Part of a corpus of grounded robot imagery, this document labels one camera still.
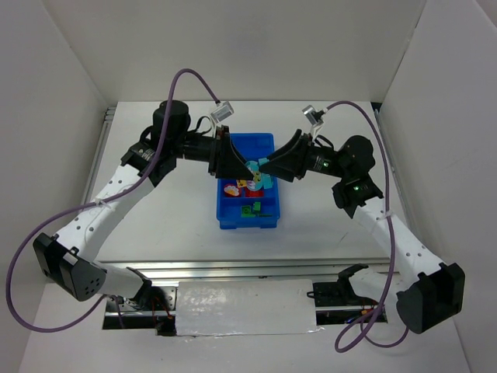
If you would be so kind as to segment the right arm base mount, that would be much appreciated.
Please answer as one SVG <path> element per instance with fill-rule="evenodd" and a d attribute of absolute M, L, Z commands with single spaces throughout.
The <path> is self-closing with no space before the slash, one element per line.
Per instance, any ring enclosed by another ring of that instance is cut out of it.
<path fill-rule="evenodd" d="M 372 312 L 377 302 L 355 295 L 336 282 L 314 282 L 307 296 L 314 301 L 318 326 L 350 324 Z"/>

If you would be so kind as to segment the small green lego brick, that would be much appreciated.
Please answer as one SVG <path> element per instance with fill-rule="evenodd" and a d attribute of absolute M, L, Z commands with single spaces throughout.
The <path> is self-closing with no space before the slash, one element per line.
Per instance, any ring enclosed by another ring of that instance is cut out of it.
<path fill-rule="evenodd" d="M 243 218 L 254 217 L 255 215 L 252 213 L 252 208 L 249 205 L 245 205 L 241 207 L 241 216 Z"/>

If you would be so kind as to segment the red sloped lego piece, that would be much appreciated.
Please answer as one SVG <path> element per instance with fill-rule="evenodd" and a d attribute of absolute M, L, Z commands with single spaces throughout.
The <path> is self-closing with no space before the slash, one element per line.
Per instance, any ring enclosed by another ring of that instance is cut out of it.
<path fill-rule="evenodd" d="M 264 191 L 263 190 L 246 190 L 245 191 L 245 197 L 247 198 L 260 198 L 264 197 Z"/>

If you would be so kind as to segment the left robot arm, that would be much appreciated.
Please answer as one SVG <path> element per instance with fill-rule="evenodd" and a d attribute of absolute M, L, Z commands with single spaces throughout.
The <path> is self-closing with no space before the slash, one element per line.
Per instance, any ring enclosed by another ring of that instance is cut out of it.
<path fill-rule="evenodd" d="M 210 130 L 191 129 L 189 107 L 164 101 L 152 114 L 137 143 L 130 146 L 95 207 L 82 210 L 53 235 L 39 234 L 33 248 L 43 274 L 80 302 L 92 296 L 129 299 L 139 309 L 161 291 L 139 270 L 96 262 L 106 239 L 129 211 L 176 167 L 178 159 L 208 164 L 217 179 L 252 179 L 246 160 L 221 124 L 234 113 L 229 102 L 218 103 L 208 116 Z"/>

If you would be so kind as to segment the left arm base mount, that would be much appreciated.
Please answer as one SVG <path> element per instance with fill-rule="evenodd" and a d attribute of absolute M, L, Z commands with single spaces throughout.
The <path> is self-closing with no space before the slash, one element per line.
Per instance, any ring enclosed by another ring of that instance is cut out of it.
<path fill-rule="evenodd" d="M 143 305 L 124 297 L 106 301 L 103 330 L 148 330 L 157 336 L 177 336 L 175 287 L 151 289 Z"/>

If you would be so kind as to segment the teal printed lego block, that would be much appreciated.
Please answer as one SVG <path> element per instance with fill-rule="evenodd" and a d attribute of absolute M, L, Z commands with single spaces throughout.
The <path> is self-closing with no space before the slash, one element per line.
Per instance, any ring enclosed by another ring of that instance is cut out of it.
<path fill-rule="evenodd" d="M 256 192 L 273 188 L 273 178 L 259 170 L 259 163 L 257 161 L 247 161 L 245 165 L 253 175 L 252 180 L 246 182 L 248 190 Z"/>

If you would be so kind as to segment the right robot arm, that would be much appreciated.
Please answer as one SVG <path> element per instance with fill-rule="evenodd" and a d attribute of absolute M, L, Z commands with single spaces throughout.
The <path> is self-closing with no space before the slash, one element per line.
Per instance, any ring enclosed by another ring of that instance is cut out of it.
<path fill-rule="evenodd" d="M 386 190 L 370 177 L 374 165 L 374 147 L 364 136 L 354 135 L 335 150 L 296 131 L 269 155 L 261 171 L 288 182 L 308 171 L 339 178 L 332 187 L 335 205 L 372 235 L 400 274 L 401 283 L 391 286 L 385 300 L 387 310 L 421 334 L 461 311 L 465 273 L 457 263 L 444 263 L 430 252 L 390 210 Z"/>

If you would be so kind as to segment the red flower lego brick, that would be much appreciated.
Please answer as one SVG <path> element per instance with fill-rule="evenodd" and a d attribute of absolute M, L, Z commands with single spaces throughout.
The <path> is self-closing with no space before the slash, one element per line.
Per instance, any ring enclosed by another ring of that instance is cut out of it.
<path fill-rule="evenodd" d="M 229 197 L 239 197 L 241 194 L 240 189 L 233 184 L 227 184 L 224 186 L 224 194 Z"/>

